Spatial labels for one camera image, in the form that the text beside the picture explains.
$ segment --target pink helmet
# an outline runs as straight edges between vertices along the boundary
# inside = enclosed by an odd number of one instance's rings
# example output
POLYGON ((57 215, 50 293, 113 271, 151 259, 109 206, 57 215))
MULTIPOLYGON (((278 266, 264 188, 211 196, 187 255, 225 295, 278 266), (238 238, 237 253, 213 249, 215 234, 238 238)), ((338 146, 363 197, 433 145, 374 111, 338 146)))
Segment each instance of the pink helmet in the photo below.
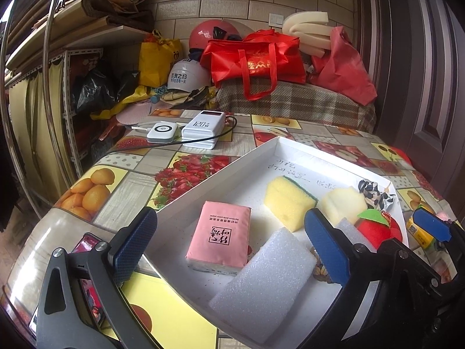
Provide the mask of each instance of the pink helmet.
POLYGON ((208 21, 200 23, 192 30, 191 36, 189 37, 189 48, 201 48, 204 50, 210 39, 227 39, 230 35, 239 35, 239 32, 232 24, 219 19, 209 19, 208 21), (213 35, 214 27, 220 29, 219 36, 222 38, 218 38, 218 35, 213 35))

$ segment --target floor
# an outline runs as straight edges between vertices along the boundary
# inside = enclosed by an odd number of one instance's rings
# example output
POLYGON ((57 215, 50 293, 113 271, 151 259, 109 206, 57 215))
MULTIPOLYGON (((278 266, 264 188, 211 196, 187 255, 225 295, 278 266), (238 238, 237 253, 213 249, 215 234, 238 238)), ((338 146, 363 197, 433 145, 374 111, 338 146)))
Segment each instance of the floor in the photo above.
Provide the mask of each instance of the floor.
POLYGON ((38 222, 26 199, 20 200, 18 206, 20 209, 13 209, 6 230, 0 233, 0 286, 5 285, 8 280, 13 264, 38 222))

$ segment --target plaid blanket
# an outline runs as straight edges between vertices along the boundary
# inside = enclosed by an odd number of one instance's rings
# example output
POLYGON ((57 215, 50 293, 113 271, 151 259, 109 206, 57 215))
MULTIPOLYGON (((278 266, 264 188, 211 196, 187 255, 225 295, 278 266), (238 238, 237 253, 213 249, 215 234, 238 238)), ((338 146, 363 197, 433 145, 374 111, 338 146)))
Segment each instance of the plaid blanket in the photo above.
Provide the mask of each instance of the plaid blanket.
MULTIPOLYGON (((251 93, 270 88, 268 79, 251 78, 251 93)), ((248 101, 241 79, 223 81, 216 95, 218 109, 234 113, 270 115, 373 132, 376 122, 373 104, 359 105, 346 96, 310 84, 278 81, 269 95, 248 101)))

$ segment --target white charging device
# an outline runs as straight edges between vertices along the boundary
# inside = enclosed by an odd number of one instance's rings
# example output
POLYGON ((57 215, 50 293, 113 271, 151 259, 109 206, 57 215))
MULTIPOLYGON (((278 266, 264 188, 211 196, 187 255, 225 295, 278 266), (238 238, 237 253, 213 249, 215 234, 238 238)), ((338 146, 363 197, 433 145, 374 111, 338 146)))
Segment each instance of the white charging device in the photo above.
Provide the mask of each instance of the white charging device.
MULTIPOLYGON (((202 140, 220 135, 225 127, 226 114, 221 111, 203 110, 182 129, 182 141, 202 140)), ((186 143, 185 147, 213 149, 218 138, 196 143, 186 143)))
POLYGON ((171 143, 178 124, 176 122, 157 122, 147 134, 149 143, 171 143))

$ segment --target metal bolt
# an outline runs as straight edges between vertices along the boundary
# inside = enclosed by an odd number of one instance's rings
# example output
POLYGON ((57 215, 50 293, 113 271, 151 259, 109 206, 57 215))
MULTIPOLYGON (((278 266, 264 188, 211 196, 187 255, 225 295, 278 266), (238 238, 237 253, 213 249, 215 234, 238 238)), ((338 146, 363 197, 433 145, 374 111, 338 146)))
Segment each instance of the metal bolt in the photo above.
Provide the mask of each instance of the metal bolt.
POLYGON ((101 251, 104 251, 106 249, 106 246, 108 244, 105 242, 105 241, 101 241, 99 242, 96 246, 95 246, 95 250, 97 252, 101 252, 101 251))
POLYGON ((441 319, 437 317, 436 319, 434 319, 434 322, 433 322, 433 330, 438 330, 440 327, 441 327, 441 319))
POLYGON ((401 258, 403 258, 403 259, 406 259, 406 258, 408 258, 408 253, 407 253, 407 251, 406 251, 405 249, 401 249, 401 250, 399 251, 399 256, 400 256, 401 258))
POLYGON ((62 254, 63 254, 63 248, 56 248, 52 253, 54 257, 60 257, 62 254))
POLYGON ((357 243, 357 244, 354 244, 353 246, 355 248, 355 250, 359 253, 364 253, 368 250, 367 247, 365 247, 365 245, 361 244, 361 243, 357 243))

